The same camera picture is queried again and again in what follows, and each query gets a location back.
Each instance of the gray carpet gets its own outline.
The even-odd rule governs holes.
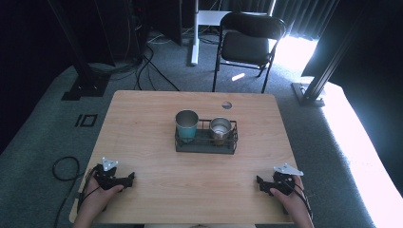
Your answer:
[[[201,43],[197,66],[189,65],[191,40],[184,40],[182,47],[161,40],[154,41],[149,46],[154,51],[151,62],[179,90],[211,91],[216,46]],[[149,49],[145,55],[151,57]],[[277,98],[298,168],[305,173],[303,181],[310,197],[315,226],[374,227],[321,109],[300,106],[297,102],[291,82],[299,80],[302,68],[290,69],[285,65],[285,62],[275,60],[266,93],[272,93]],[[255,71],[241,71],[247,75],[255,74]],[[224,76],[235,72],[236,69],[226,66],[221,68],[216,87],[218,92],[260,93],[263,77],[256,79],[246,76],[232,82],[229,77]],[[71,67],[54,80],[27,122],[1,155],[0,227],[53,226],[72,181],[56,180],[52,175],[52,165],[65,156],[72,156],[80,162],[79,172],[82,173],[86,169],[114,92],[133,89],[136,84],[135,73],[114,74],[103,97],[61,101],[76,76]],[[175,90],[152,67],[143,70],[140,86],[144,90],[152,90],[153,86],[157,90]],[[97,115],[95,125],[76,126],[80,115]],[[73,160],[64,160],[57,165],[56,170],[63,178],[74,177],[76,164]],[[58,227],[71,226],[68,214],[80,182],[81,179],[78,179],[67,198]]]

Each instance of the metal cup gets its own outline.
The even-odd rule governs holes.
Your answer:
[[[199,116],[192,110],[182,110],[175,117],[179,137],[185,143],[192,142],[196,135]]]
[[[223,145],[231,132],[231,122],[223,117],[218,117],[210,122],[210,134],[215,145]]]

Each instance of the chair backrest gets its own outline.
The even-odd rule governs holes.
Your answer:
[[[237,30],[248,36],[279,40],[283,37],[285,23],[268,15],[255,15],[242,12],[229,12],[221,19],[221,31]]]

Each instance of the black chair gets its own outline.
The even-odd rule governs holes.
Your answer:
[[[264,93],[278,41],[284,36],[285,30],[284,22],[276,17],[241,12],[226,14],[220,22],[213,92],[216,91],[217,72],[220,70],[220,65],[229,65],[259,69],[257,77],[260,77],[263,70],[267,68],[261,90],[261,93]]]

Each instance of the wooden table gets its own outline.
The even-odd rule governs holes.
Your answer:
[[[224,102],[232,108],[223,108]],[[235,154],[176,152],[174,117],[183,109],[195,110],[201,119],[236,121]],[[276,165],[297,167],[273,95],[117,91],[87,169],[102,157],[119,161],[117,178],[133,171],[136,177],[97,222],[291,222],[256,182],[256,175],[272,181]],[[76,204],[70,220],[75,217]]]

